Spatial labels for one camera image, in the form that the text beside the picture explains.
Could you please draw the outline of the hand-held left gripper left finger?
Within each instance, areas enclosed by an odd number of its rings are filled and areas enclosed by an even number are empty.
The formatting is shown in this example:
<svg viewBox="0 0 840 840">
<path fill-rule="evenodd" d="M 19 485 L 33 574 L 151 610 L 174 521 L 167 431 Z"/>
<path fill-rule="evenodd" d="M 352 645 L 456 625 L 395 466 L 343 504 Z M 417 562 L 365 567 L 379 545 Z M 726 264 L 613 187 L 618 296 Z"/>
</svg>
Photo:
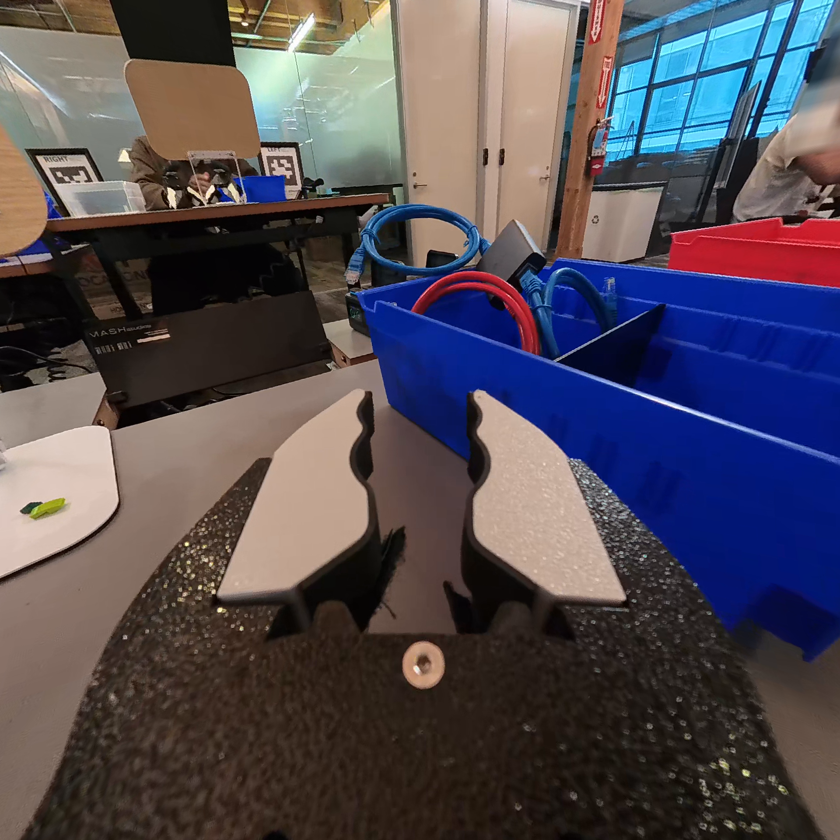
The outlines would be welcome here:
<svg viewBox="0 0 840 840">
<path fill-rule="evenodd" d="M 328 601 L 368 595 L 382 572 L 373 395 L 355 389 L 273 454 L 217 587 L 221 606 L 280 606 L 310 624 Z"/>
</svg>

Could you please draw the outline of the blue divided bin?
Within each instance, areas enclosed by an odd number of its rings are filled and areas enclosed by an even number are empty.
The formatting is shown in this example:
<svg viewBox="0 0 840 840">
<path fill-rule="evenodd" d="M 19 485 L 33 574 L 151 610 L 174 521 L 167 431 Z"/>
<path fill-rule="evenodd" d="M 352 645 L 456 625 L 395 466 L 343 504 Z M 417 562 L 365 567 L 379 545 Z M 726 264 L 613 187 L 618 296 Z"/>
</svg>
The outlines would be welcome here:
<svg viewBox="0 0 840 840">
<path fill-rule="evenodd" d="M 360 294 L 388 402 L 466 457 L 480 389 L 583 460 L 688 570 L 728 629 L 814 659 L 839 635 L 837 288 L 558 259 L 616 295 L 619 325 L 666 304 L 634 387 L 520 349 L 484 293 L 412 307 L 433 278 Z M 559 356 L 601 331 L 552 298 Z"/>
</svg>

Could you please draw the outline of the black network switch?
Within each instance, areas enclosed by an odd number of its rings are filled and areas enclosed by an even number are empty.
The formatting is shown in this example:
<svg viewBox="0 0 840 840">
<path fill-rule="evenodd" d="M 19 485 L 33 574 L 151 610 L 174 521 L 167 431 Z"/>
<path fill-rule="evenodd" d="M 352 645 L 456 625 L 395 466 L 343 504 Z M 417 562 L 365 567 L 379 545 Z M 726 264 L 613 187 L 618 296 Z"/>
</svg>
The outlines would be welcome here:
<svg viewBox="0 0 840 840">
<path fill-rule="evenodd" d="M 511 220 L 480 258 L 476 271 L 504 280 L 534 309 L 531 289 L 540 289 L 539 272 L 547 259 L 527 229 Z"/>
</svg>

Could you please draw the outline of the black bin divider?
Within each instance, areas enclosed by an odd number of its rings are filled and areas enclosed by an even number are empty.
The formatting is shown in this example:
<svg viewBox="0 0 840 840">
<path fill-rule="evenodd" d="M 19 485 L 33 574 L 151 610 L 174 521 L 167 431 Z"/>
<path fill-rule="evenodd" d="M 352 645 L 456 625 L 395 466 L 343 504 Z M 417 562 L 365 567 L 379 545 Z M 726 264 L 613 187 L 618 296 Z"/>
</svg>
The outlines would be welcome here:
<svg viewBox="0 0 840 840">
<path fill-rule="evenodd" d="M 616 385 L 634 387 L 665 311 L 666 304 L 659 303 L 555 361 Z"/>
</svg>

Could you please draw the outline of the white recycling bin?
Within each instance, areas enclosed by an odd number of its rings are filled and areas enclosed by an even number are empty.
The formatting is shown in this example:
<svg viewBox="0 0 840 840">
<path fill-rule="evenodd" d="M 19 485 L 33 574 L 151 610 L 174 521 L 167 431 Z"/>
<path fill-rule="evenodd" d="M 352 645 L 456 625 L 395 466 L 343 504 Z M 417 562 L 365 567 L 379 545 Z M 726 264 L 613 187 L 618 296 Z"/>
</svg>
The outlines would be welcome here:
<svg viewBox="0 0 840 840">
<path fill-rule="evenodd" d="M 646 256 L 667 182 L 595 185 L 582 258 L 627 263 Z"/>
</svg>

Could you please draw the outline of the brown table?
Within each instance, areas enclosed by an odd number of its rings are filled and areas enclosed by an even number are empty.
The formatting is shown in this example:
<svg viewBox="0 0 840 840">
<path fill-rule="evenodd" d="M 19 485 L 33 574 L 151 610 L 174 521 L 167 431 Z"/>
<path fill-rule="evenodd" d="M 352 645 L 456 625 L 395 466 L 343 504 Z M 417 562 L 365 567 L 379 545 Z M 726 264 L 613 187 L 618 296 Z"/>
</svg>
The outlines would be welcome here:
<svg viewBox="0 0 840 840">
<path fill-rule="evenodd" d="M 190 209 L 100 214 L 50 219 L 41 239 L 54 259 L 60 244 L 88 245 L 104 270 L 124 317 L 143 313 L 117 264 L 132 259 L 191 254 L 263 244 L 299 244 L 310 238 L 340 237 L 348 263 L 359 217 L 389 203 L 387 193 L 339 194 L 277 203 L 219 203 Z"/>
</svg>

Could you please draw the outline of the red storage bin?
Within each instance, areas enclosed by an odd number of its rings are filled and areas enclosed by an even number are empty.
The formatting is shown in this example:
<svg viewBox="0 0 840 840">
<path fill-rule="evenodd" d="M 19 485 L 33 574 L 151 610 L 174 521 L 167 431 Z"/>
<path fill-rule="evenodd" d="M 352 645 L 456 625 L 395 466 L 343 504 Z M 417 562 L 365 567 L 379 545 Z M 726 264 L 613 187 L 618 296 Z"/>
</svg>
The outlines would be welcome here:
<svg viewBox="0 0 840 840">
<path fill-rule="evenodd" d="M 781 217 L 672 234 L 671 270 L 839 288 L 839 220 Z"/>
</svg>

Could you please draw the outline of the black white marker sign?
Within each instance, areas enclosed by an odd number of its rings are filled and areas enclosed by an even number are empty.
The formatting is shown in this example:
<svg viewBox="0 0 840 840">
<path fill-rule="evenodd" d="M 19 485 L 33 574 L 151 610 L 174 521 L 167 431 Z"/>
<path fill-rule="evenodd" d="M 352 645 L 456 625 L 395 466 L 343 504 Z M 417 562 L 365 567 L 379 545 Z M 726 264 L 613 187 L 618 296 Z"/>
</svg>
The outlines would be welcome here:
<svg viewBox="0 0 840 840">
<path fill-rule="evenodd" d="M 61 201 L 58 187 L 104 181 L 86 148 L 27 148 L 25 152 L 63 215 L 67 215 L 67 210 Z"/>
<path fill-rule="evenodd" d="M 285 178 L 287 199 L 298 200 L 303 197 L 304 172 L 299 142 L 261 142 L 259 168 L 262 175 Z"/>
</svg>

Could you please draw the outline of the clear acrylic stand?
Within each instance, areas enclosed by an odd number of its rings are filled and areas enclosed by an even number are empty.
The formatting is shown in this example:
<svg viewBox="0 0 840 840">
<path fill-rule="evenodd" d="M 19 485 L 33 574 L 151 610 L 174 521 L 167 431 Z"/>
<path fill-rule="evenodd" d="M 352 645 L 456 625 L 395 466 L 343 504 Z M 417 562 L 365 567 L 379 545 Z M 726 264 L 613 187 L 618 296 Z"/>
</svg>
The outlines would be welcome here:
<svg viewBox="0 0 840 840">
<path fill-rule="evenodd" d="M 234 154 L 226 151 L 194 151 L 188 155 L 191 177 L 187 191 L 202 205 L 241 204 L 246 195 L 243 173 Z"/>
</svg>

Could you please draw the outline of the red fire extinguisher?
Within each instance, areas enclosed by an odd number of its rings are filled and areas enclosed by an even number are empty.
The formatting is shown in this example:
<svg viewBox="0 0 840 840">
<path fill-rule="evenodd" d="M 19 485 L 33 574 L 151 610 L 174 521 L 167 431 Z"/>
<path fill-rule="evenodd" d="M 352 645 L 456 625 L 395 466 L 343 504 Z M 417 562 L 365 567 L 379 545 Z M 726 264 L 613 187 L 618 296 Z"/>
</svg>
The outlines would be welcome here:
<svg viewBox="0 0 840 840">
<path fill-rule="evenodd" d="M 598 119 L 588 134 L 585 172 L 591 178 L 597 177 L 603 171 L 612 121 L 612 116 Z"/>
</svg>

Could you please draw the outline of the clear plastic box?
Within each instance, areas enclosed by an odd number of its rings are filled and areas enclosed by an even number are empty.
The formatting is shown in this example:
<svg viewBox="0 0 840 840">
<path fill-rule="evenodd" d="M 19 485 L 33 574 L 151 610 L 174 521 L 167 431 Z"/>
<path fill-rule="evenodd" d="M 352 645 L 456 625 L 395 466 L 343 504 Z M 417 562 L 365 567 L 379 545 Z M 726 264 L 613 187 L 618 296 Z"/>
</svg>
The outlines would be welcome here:
<svg viewBox="0 0 840 840">
<path fill-rule="evenodd" d="M 140 186 L 132 182 L 69 183 L 58 185 L 56 191 L 70 217 L 146 211 Z"/>
</svg>

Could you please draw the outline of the wooden poster board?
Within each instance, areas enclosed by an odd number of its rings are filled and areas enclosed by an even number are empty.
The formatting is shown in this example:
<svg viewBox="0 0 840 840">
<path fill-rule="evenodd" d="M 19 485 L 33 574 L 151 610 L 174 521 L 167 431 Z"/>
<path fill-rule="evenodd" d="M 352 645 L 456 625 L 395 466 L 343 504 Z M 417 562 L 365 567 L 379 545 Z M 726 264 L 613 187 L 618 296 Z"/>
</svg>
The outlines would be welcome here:
<svg viewBox="0 0 840 840">
<path fill-rule="evenodd" d="M 152 150 L 166 160 L 190 153 L 259 155 L 260 139 L 249 83 L 234 66 L 130 59 L 124 69 Z"/>
</svg>

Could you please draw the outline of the instruction sheet on stand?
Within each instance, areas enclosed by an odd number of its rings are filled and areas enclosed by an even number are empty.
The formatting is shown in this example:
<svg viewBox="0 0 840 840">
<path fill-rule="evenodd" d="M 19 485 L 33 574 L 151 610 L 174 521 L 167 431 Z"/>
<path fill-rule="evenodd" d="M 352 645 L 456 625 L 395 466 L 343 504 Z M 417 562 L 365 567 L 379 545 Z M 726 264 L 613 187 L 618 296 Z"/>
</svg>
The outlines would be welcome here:
<svg viewBox="0 0 840 840">
<path fill-rule="evenodd" d="M 1 257 L 31 246 L 43 234 L 47 218 L 40 180 L 1 128 Z"/>
</svg>

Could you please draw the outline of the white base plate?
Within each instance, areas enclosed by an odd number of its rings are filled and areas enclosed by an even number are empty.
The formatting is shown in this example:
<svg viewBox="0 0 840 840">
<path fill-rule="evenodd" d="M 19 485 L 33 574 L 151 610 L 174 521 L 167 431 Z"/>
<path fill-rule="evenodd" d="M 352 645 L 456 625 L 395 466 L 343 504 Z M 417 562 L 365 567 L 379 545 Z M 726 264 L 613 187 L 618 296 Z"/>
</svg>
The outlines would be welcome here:
<svg viewBox="0 0 840 840">
<path fill-rule="evenodd" d="M 10 448 L 1 475 L 1 578 L 75 548 L 119 508 L 111 434 L 85 426 Z M 37 520 L 20 514 L 30 501 L 66 505 Z"/>
</svg>

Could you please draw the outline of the wooden post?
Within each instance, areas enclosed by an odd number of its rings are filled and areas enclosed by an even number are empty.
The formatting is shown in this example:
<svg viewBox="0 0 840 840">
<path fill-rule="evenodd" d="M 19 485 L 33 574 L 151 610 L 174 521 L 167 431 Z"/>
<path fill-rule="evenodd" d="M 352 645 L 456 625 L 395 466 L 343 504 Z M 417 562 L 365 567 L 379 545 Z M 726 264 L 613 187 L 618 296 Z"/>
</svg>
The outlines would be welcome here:
<svg viewBox="0 0 840 840">
<path fill-rule="evenodd" d="M 606 1 L 602 38 L 596 45 L 589 44 L 589 27 L 586 23 L 570 154 L 563 188 L 558 244 L 554 251 L 556 259 L 582 257 L 593 187 L 593 178 L 585 172 L 587 138 L 595 122 L 605 117 L 605 109 L 599 110 L 595 107 L 596 91 L 602 58 L 615 57 L 624 5 L 624 1 Z"/>
</svg>

